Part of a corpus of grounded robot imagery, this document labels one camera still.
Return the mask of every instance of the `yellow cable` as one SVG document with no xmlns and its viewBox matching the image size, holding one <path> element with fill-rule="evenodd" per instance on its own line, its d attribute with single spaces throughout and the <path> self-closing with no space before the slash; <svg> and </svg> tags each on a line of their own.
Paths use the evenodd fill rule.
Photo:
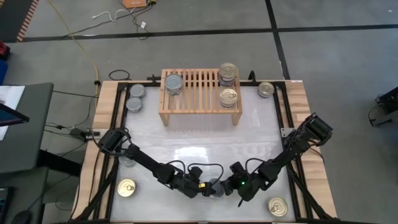
<svg viewBox="0 0 398 224">
<path fill-rule="evenodd" d="M 59 18 L 61 19 L 61 21 L 63 22 L 63 25 L 65 25 L 65 27 L 67 28 L 69 34 L 72 33 L 72 31 L 69 29 L 67 23 L 65 22 L 65 20 L 63 20 L 63 17 L 61 16 L 60 12 L 58 12 L 58 9 L 52 4 L 52 1 L 49 0 L 49 3 L 51 5 L 51 7 L 54 9 L 54 11 L 58 14 Z M 79 45 L 79 47 L 82 49 L 82 51 L 84 51 L 84 53 L 86 54 L 88 60 L 90 60 L 91 64 L 94 67 L 95 70 L 95 76 L 96 76 L 96 80 L 100 80 L 99 79 L 99 75 L 98 75 L 98 69 L 97 66 L 95 65 L 93 59 L 91 59 L 90 55 L 87 53 L 87 51 L 85 50 L 85 48 L 79 43 L 79 41 L 77 41 L 73 35 L 70 35 L 70 37 L 76 42 L 76 44 Z M 98 85 L 95 85 L 95 96 L 98 95 Z M 97 103 L 98 103 L 98 98 L 95 99 L 95 108 L 97 107 Z"/>
</svg>

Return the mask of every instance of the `black table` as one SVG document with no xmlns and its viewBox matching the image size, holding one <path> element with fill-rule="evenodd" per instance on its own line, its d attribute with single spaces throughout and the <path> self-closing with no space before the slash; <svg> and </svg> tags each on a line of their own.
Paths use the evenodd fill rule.
<svg viewBox="0 0 398 224">
<path fill-rule="evenodd" d="M 22 172 L 0 174 L 0 187 L 14 188 L 4 224 L 11 223 L 16 214 L 26 210 L 44 193 L 48 173 L 48 168 L 41 167 Z M 42 204 L 43 197 L 39 198 L 29 209 L 32 215 L 31 224 L 41 223 Z"/>
<path fill-rule="evenodd" d="M 0 141 L 0 174 L 46 166 L 70 175 L 80 176 L 79 163 L 40 150 L 53 83 L 27 85 L 16 111 L 30 118 L 28 123 L 8 127 Z"/>
</svg>

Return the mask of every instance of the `blue bin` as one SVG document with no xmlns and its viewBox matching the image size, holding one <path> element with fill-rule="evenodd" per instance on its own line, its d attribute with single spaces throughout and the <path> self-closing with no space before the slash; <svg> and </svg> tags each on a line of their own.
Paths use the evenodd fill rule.
<svg viewBox="0 0 398 224">
<path fill-rule="evenodd" d="M 7 69 L 8 69 L 8 64 L 5 61 L 0 60 L 0 85 L 2 85 L 2 81 L 6 76 Z"/>
</svg>

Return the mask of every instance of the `wooden slatted rack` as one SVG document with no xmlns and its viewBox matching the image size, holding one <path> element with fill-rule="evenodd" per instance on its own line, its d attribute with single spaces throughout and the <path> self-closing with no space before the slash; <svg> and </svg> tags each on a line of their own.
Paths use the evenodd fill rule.
<svg viewBox="0 0 398 224">
<path fill-rule="evenodd" d="M 165 88 L 167 75 L 179 74 L 183 80 L 182 93 L 170 95 Z M 226 88 L 236 91 L 238 101 L 232 108 L 220 105 L 220 93 Z M 231 87 L 218 83 L 218 68 L 214 69 L 163 69 L 160 83 L 159 115 L 164 126 L 169 124 L 170 114 L 231 114 L 237 125 L 243 113 L 239 77 Z"/>
</svg>

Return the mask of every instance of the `gray concrete floor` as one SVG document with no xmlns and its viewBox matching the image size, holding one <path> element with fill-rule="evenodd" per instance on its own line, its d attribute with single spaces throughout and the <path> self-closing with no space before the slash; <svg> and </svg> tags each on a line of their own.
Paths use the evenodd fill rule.
<svg viewBox="0 0 398 224">
<path fill-rule="evenodd" d="M 54 0 L 72 30 L 97 24 L 103 11 L 114 12 L 116 1 Z M 398 23 L 394 0 L 272 0 L 278 27 L 353 26 Z M 158 1 L 141 15 L 151 32 L 267 28 L 270 22 L 262 0 Z M 87 31 L 84 34 L 135 32 L 131 18 Z M 64 35 L 67 31 L 47 1 L 40 1 L 27 37 Z M 396 124 L 369 125 L 368 110 L 374 98 L 398 85 L 398 30 L 291 32 L 281 34 L 292 79 L 304 80 L 312 111 L 334 127 L 331 140 L 322 147 L 326 172 L 338 216 L 344 220 L 395 223 L 398 201 L 398 132 Z M 241 78 L 255 70 L 258 78 L 283 79 L 272 34 L 228 34 L 137 39 L 84 40 L 81 43 L 96 62 L 101 80 L 125 69 L 143 80 L 162 68 L 217 67 L 235 63 Z M 52 82 L 55 89 L 93 95 L 94 71 L 78 46 L 69 40 L 10 44 L 12 57 L 5 84 Z M 48 122 L 77 124 L 88 113 L 89 98 L 53 94 Z M 94 112 L 81 128 L 90 127 Z M 79 141 L 45 133 L 42 148 L 63 154 Z M 85 146 L 69 158 L 82 161 Z M 52 172 L 49 184 L 63 174 Z M 44 223 L 66 220 L 77 179 L 46 195 Z"/>
</svg>

